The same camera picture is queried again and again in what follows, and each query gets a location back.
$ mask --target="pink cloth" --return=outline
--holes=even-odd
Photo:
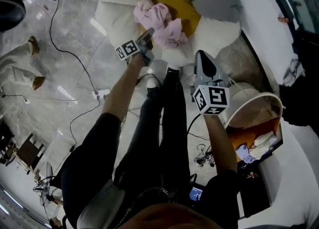
[[[146,30],[154,28],[153,39],[163,48],[176,48],[179,44],[187,42],[183,33],[181,19],[171,19],[168,8],[163,3],[153,4],[151,0],[141,0],[134,9],[135,21]]]

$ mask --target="hand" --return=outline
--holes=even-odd
[[[143,53],[137,53],[135,54],[131,61],[130,61],[130,65],[137,67],[137,68],[143,68],[145,66],[145,62],[143,59]]]

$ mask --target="yellow cushion center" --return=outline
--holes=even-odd
[[[152,0],[155,4],[163,3],[168,7],[172,20],[181,19],[182,31],[189,38],[196,30],[200,20],[200,14],[196,12],[188,0]]]

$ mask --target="power strip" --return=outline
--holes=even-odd
[[[100,99],[106,100],[110,92],[111,92],[110,89],[101,89],[101,90],[98,90],[97,92],[92,92],[92,95],[95,99],[97,99],[99,96]]]

